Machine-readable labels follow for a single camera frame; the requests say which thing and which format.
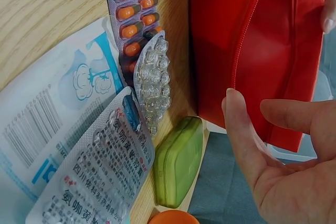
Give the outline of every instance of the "silver foil blister pack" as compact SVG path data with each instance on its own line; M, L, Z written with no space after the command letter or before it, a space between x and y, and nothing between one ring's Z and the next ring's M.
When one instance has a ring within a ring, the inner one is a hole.
M144 122L124 88L62 162L26 223L125 223L154 161Z
M134 69L134 89L152 136L171 105L167 50L165 31L161 31L143 48Z

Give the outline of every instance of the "hand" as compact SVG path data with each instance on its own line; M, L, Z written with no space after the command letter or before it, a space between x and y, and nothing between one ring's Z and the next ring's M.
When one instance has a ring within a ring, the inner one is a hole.
M336 0L325 0L321 23L326 34L336 26Z
M228 89L222 109L236 161L270 224L336 223L336 101L264 100L264 117L311 135L318 158L284 165L256 134L244 97Z

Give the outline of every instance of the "gray fabric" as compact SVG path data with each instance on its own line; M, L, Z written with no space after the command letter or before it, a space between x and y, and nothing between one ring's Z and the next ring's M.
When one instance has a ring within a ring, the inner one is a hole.
M211 133L189 213L200 224L265 224L225 134Z

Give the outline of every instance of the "barcode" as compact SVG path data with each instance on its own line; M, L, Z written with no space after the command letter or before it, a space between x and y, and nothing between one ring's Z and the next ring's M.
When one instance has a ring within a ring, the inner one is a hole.
M8 124L3 135L29 168L61 126L48 89L44 89Z
M85 133L85 131L91 126L92 123L97 119L101 112L103 112L104 107L101 104L100 98L96 98L80 116L77 122L69 129L65 135L66 144L71 150L74 145L78 142L80 137Z

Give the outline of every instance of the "blue-gray surface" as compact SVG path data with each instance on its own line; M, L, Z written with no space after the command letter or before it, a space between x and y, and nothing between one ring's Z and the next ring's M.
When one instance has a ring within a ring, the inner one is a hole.
M189 213L200 224L265 224L225 134L211 133Z
M320 70L328 77L331 93L336 97L336 29L323 38Z

